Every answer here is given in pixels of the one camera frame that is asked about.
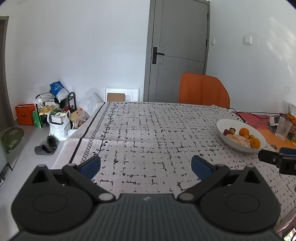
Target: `orange chair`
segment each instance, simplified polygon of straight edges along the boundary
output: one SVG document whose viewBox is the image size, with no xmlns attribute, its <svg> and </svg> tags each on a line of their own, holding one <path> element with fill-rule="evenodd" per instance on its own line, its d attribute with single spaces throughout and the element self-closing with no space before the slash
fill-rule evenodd
<svg viewBox="0 0 296 241">
<path fill-rule="evenodd" d="M 229 95 L 220 80 L 203 74 L 184 73 L 182 75 L 178 102 L 230 107 Z"/>
</svg>

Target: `black leaf vine pattern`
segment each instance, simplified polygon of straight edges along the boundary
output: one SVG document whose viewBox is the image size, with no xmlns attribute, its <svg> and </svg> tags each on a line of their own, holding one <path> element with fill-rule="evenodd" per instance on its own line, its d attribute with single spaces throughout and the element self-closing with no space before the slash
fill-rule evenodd
<svg viewBox="0 0 296 241">
<path fill-rule="evenodd" d="M 87 160 L 87 156 L 88 156 L 89 151 L 90 151 L 90 149 L 91 149 L 91 146 L 92 146 L 92 144 L 93 144 L 93 140 L 95 139 L 96 134 L 97 134 L 97 132 L 99 131 L 99 128 L 100 128 L 100 126 L 101 126 L 101 124 L 102 124 L 102 122 L 103 122 L 103 120 L 104 120 L 104 118 L 105 118 L 105 115 L 107 114 L 107 111 L 108 111 L 108 109 L 109 109 L 110 104 L 111 104 L 111 103 L 109 102 L 108 105 L 107 105 L 107 107 L 106 107 L 106 109 L 104 110 L 104 112 L 103 112 L 103 114 L 102 114 L 100 120 L 98 121 L 98 123 L 97 123 L 97 125 L 96 125 L 96 128 L 95 128 L 93 134 L 91 135 L 91 137 L 90 137 L 90 139 L 89 139 L 89 143 L 87 144 L 86 150 L 85 150 L 84 155 L 83 155 L 82 160 L 81 160 L 81 163 L 83 163 L 83 162 L 85 162 L 85 161 Z"/>
<path fill-rule="evenodd" d="M 103 147 L 106 146 L 106 144 L 108 143 L 108 141 L 105 141 L 105 138 L 106 138 L 106 134 L 109 133 L 108 130 L 111 129 L 110 125 L 114 122 L 113 115 L 114 115 L 114 112 L 115 112 L 115 108 L 116 108 L 116 104 L 113 104 L 113 108 L 111 108 L 111 113 L 108 114 L 108 120 L 109 121 L 104 124 L 106 129 L 103 131 L 103 134 L 101 134 L 101 138 L 100 138 L 100 140 L 102 141 L 101 146 L 100 146 L 99 149 L 96 149 L 97 153 L 95 151 L 93 152 L 94 155 L 99 155 L 99 153 L 101 151 L 105 150 Z"/>
</svg>

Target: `door frame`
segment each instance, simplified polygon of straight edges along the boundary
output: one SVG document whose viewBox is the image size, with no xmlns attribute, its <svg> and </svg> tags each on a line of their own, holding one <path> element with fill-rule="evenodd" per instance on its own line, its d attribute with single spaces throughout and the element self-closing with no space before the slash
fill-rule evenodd
<svg viewBox="0 0 296 241">
<path fill-rule="evenodd" d="M 200 3 L 207 4 L 207 45 L 205 50 L 205 63 L 203 74 L 206 73 L 207 69 L 207 56 L 209 52 L 209 39 L 210 39 L 210 1 L 206 0 L 192 0 Z M 148 22 L 148 34 L 147 34 L 147 47 L 146 47 L 146 62 L 145 62 L 145 75 L 144 75 L 144 93 L 143 101 L 148 101 L 149 96 L 149 85 L 150 85 L 150 68 L 151 68 L 151 56 L 152 56 L 152 41 L 153 41 L 153 29 L 154 29 L 154 14 L 155 14 L 156 0 L 150 0 L 150 10 L 149 10 L 149 22 Z"/>
<path fill-rule="evenodd" d="M 6 84 L 6 73 L 5 73 L 5 42 L 6 42 L 8 18 L 9 16 L 0 16 L 0 21 L 5 21 L 4 34 L 3 34 L 3 49 L 2 49 L 2 56 L 0 56 L 2 57 L 2 66 L 0 66 L 0 68 L 2 68 L 2 71 L 3 71 L 3 82 L 0 81 L 0 97 L 3 105 L 3 111 L 4 111 L 4 116 L 6 118 L 6 122 L 9 127 L 12 127 L 12 126 L 15 126 L 15 121 L 13 119 L 13 115 L 10 107 L 7 84 Z"/>
</svg>

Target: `slipper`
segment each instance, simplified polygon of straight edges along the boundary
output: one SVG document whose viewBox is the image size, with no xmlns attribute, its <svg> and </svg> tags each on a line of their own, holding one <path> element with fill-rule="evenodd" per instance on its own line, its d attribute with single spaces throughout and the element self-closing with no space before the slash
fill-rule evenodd
<svg viewBox="0 0 296 241">
<path fill-rule="evenodd" d="M 48 143 L 50 149 L 55 150 L 57 148 L 57 142 L 53 136 L 47 137 L 47 143 Z"/>
<path fill-rule="evenodd" d="M 54 111 L 55 107 L 54 105 L 50 105 L 47 109 L 46 112 L 44 113 L 45 115 L 49 115 L 52 111 Z"/>
<path fill-rule="evenodd" d="M 46 110 L 47 110 L 48 107 L 49 107 L 48 105 L 47 105 L 47 106 L 44 106 L 44 107 L 40 110 L 39 115 L 44 115 L 44 113 L 46 112 Z"/>
<path fill-rule="evenodd" d="M 35 146 L 34 151 L 36 155 L 43 155 L 43 156 L 50 156 L 54 153 L 54 150 L 48 148 L 46 145 Z"/>
</svg>

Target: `green floor mat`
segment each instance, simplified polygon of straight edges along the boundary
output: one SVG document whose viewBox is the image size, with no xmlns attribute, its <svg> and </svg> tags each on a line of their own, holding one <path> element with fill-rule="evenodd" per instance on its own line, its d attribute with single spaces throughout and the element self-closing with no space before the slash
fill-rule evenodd
<svg viewBox="0 0 296 241">
<path fill-rule="evenodd" d="M 1 142 L 3 144 L 5 152 L 8 154 L 11 150 L 16 148 L 16 146 L 22 140 L 24 136 L 24 130 L 22 128 L 13 127 L 6 131 L 1 136 Z"/>
</svg>

